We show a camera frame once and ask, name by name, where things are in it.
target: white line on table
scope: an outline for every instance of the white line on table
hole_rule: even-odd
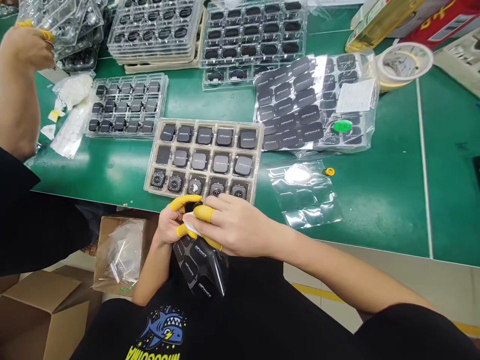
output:
[[[430,198],[429,183],[427,178],[427,157],[425,153],[424,139],[424,115],[422,113],[422,97],[420,95],[420,80],[415,80],[416,85],[416,103],[418,105],[418,125],[420,128],[420,149],[421,149],[421,165],[423,170],[423,192],[425,193],[425,213],[426,213],[426,233],[428,236],[428,253],[430,259],[434,258],[434,248],[432,243],[432,224],[430,222]]]
[[[332,31],[312,32],[312,33],[307,34],[307,36],[319,35],[319,34],[341,33],[341,32],[345,32],[345,31],[352,31],[352,30],[350,30],[350,29],[343,29],[343,30],[332,30]]]

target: black t-shirt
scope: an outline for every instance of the black t-shirt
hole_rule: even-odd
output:
[[[30,191],[39,182],[0,147],[0,276],[44,269],[90,243],[87,219],[71,199]]]
[[[352,334],[265,261],[231,257],[226,295],[211,302],[171,265],[147,306],[106,301],[71,359],[480,359],[452,322],[418,305],[391,306]]]

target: forearm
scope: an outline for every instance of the forearm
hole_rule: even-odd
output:
[[[401,303],[434,310],[426,299],[366,262],[281,225],[274,255],[325,283],[357,310],[376,314]]]
[[[40,106],[35,71],[0,57],[0,147],[21,161],[35,154]]]
[[[169,278],[171,255],[172,245],[168,243],[158,245],[154,237],[140,277],[135,285],[132,299],[134,304],[147,305],[157,290],[165,284]]]

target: yellow floor line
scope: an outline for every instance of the yellow floor line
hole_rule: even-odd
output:
[[[341,298],[339,298],[337,295],[335,295],[331,291],[317,289],[315,287],[305,286],[305,285],[298,284],[298,283],[295,283],[295,282],[292,282],[291,284],[295,289],[297,289],[302,294],[309,294],[309,295],[317,296],[319,298],[332,300],[332,301],[335,301],[337,303],[344,303],[345,304],[345,301],[343,301]],[[454,323],[455,326],[457,328],[459,328],[467,336],[472,337],[472,338],[479,338],[480,339],[480,327],[474,326],[474,325],[464,324],[462,322],[457,322],[457,321],[452,321],[452,323]]]

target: green workbench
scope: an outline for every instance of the green workbench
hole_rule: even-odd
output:
[[[357,7],[330,9],[308,20],[307,53],[344,52],[350,19]],[[2,21],[2,31],[13,20]],[[378,52],[391,45],[386,40]],[[97,77],[125,74],[114,59],[103,58]],[[250,122],[253,88],[202,91],[202,70],[166,71],[165,117]],[[42,125],[55,95],[37,76]],[[423,258],[480,266],[480,189],[472,158],[480,156],[478,99],[441,70],[381,96],[371,149],[325,158],[343,221],[303,230],[325,241]],[[40,142],[48,144],[45,136]],[[171,198],[144,191],[152,143],[84,137],[75,159],[42,149],[28,164],[41,178],[35,190],[159,212]],[[283,222],[266,164],[294,158],[289,153],[261,156],[255,206]]]

